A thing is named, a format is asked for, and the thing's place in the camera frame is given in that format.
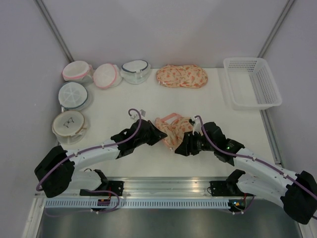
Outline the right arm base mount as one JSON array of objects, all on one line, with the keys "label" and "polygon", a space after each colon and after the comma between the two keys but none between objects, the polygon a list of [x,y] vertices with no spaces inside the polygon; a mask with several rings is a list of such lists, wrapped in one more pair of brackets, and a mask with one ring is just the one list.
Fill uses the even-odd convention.
[{"label": "right arm base mount", "polygon": [[236,184],[225,180],[212,180],[209,182],[209,191],[212,196],[221,197],[244,197],[245,194],[237,187]]}]

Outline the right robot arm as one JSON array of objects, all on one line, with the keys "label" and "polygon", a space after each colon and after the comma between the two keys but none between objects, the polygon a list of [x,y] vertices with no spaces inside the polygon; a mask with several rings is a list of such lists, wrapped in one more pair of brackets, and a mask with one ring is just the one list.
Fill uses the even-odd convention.
[{"label": "right robot arm", "polygon": [[175,152],[189,156],[210,151],[233,166],[235,170],[226,179],[230,195],[245,193],[263,198],[303,225],[316,219],[317,182],[310,173],[296,173],[258,158],[243,144],[226,138],[214,122],[201,124],[198,118],[186,121],[190,131]]}]

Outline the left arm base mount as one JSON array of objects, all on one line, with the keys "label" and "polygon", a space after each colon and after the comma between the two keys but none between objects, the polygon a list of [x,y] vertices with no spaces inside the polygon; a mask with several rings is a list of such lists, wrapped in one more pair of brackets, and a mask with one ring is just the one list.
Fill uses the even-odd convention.
[{"label": "left arm base mount", "polygon": [[108,191],[116,193],[118,196],[122,196],[124,191],[124,181],[110,180],[107,185],[101,185],[97,191],[102,191],[101,196],[112,197],[113,194]]}]

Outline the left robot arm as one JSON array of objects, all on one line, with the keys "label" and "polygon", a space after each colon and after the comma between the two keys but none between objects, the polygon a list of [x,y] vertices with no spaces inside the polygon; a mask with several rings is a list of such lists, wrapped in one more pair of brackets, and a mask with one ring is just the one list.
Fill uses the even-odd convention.
[{"label": "left robot arm", "polygon": [[125,157],[143,144],[153,146],[166,137],[149,120],[139,119],[105,143],[90,148],[66,150],[55,146],[34,170],[39,181],[36,191],[43,191],[48,198],[61,195],[75,184],[75,174],[84,168]]}]

